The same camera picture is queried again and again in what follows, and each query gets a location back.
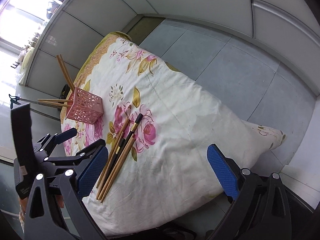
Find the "pink plastic basket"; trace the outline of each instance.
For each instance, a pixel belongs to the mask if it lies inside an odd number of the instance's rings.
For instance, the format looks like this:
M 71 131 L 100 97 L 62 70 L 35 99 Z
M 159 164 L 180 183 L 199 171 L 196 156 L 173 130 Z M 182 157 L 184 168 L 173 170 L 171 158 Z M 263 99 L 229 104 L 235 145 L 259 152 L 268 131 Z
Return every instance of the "pink plastic basket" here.
M 73 100 L 67 109 L 66 119 L 94 124 L 103 115 L 102 98 L 76 87 L 69 97 Z

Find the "floral tablecloth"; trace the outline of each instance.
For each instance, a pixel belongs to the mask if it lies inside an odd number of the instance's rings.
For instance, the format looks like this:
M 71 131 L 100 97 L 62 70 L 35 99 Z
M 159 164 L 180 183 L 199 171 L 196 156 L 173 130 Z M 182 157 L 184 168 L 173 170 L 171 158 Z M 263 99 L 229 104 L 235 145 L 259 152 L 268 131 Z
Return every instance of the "floral tablecloth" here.
M 75 85 L 102 98 L 104 114 L 94 125 L 65 119 L 62 131 L 75 127 L 64 143 L 66 155 L 99 138 L 110 151 L 126 117 L 129 128 L 143 119 L 136 141 L 107 198 L 96 187 L 83 202 L 106 235 L 154 228 L 210 201 L 222 192 L 207 158 L 215 143 L 226 157 L 250 168 L 260 154 L 278 147 L 282 131 L 240 120 L 219 99 L 169 63 L 110 33 L 95 48 Z

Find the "metal bolt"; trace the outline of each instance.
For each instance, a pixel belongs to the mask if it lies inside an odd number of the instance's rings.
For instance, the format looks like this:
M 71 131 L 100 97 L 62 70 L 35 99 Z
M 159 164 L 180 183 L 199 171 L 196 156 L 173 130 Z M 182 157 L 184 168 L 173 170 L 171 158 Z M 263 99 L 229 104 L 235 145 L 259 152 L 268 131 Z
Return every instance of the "metal bolt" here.
M 39 173 L 37 176 L 36 176 L 36 179 L 37 180 L 41 180 L 43 178 L 43 174 L 42 173 Z
M 66 175 L 66 176 L 71 176 L 72 174 L 73 174 L 73 170 L 66 170 L 64 172 L 64 175 Z
M 243 174 L 243 175 L 247 175 L 247 176 L 248 176 L 248 175 L 250 175 L 250 173 L 251 173 L 251 172 L 250 172 L 249 169 L 246 169 L 246 168 L 242 169 L 242 174 Z
M 278 173 L 272 173 L 272 177 L 274 178 L 274 179 L 279 179 L 280 178 L 280 176 L 279 176 L 279 174 Z

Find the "gray tile floor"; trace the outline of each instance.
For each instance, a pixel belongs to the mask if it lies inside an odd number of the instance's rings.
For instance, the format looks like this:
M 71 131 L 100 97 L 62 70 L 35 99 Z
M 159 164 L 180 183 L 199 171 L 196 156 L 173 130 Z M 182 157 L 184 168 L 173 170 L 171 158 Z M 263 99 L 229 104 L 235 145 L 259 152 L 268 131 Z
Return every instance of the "gray tile floor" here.
M 269 176 L 288 164 L 308 128 L 316 98 L 287 66 L 231 34 L 188 22 L 164 20 L 140 44 L 218 97 L 239 118 L 280 129 L 287 140 L 260 156 L 252 171 Z M 221 195 L 177 223 L 203 236 L 228 207 Z

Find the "bundle of chopsticks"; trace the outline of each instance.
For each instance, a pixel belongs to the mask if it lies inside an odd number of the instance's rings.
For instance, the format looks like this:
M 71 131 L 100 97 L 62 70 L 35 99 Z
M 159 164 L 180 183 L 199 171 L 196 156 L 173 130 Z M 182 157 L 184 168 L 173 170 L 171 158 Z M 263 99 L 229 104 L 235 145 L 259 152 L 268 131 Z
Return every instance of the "bundle of chopsticks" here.
M 63 76 L 66 79 L 69 87 L 71 88 L 72 92 L 75 92 L 75 85 L 72 82 L 72 79 L 68 73 L 68 70 L 66 68 L 66 65 L 64 64 L 64 60 L 62 59 L 62 55 L 57 55 L 57 60 L 59 63 L 59 66 L 62 70 Z M 52 105 L 52 106 L 61 106 L 61 107 L 71 107 L 71 105 L 68 105 L 68 103 L 72 103 L 73 100 L 66 100 L 66 99 L 38 99 L 39 102 L 44 102 L 48 105 Z
M 141 119 L 143 118 L 142 114 L 139 114 L 137 119 L 135 120 L 134 124 L 130 128 L 128 136 L 126 139 L 123 138 L 124 131 L 127 128 L 130 119 L 127 118 L 124 121 L 123 126 L 121 127 L 116 141 L 111 148 L 108 161 L 99 177 L 97 183 L 97 200 L 101 200 L 101 203 L 106 198 L 113 182 L 115 181 L 116 177 L 118 176 L 119 171 L 126 160 L 128 153 L 130 152 L 133 143 L 135 142 L 134 133 L 139 125 Z

